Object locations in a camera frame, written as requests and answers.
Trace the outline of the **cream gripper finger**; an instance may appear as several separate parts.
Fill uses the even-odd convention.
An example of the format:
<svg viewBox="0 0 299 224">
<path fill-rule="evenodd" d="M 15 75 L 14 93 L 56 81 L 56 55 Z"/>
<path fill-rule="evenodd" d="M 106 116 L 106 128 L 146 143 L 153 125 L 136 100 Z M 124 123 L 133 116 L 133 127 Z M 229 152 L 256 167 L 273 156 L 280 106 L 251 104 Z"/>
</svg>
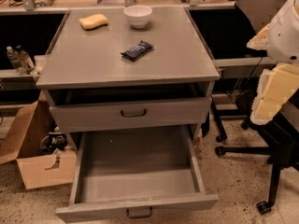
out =
<svg viewBox="0 0 299 224">
<path fill-rule="evenodd" d="M 267 34 L 269 31 L 269 26 L 270 24 L 265 25 L 265 27 L 247 43 L 247 47 L 249 49 L 267 49 Z"/>
<path fill-rule="evenodd" d="M 264 69 L 251 107 L 250 120 L 257 125 L 267 124 L 298 89 L 298 64 L 279 63 L 272 70 Z"/>
</svg>

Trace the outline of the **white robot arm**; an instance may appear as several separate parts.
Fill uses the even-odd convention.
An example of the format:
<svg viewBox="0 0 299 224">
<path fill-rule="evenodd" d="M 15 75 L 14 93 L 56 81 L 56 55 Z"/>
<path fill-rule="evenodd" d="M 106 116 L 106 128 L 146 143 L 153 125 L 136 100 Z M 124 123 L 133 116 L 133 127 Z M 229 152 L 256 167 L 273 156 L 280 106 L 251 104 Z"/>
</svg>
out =
<svg viewBox="0 0 299 224">
<path fill-rule="evenodd" d="M 265 50 L 278 62 L 263 70 L 251 107 L 250 120 L 265 125 L 299 89 L 299 0 L 287 0 L 247 47 Z"/>
</svg>

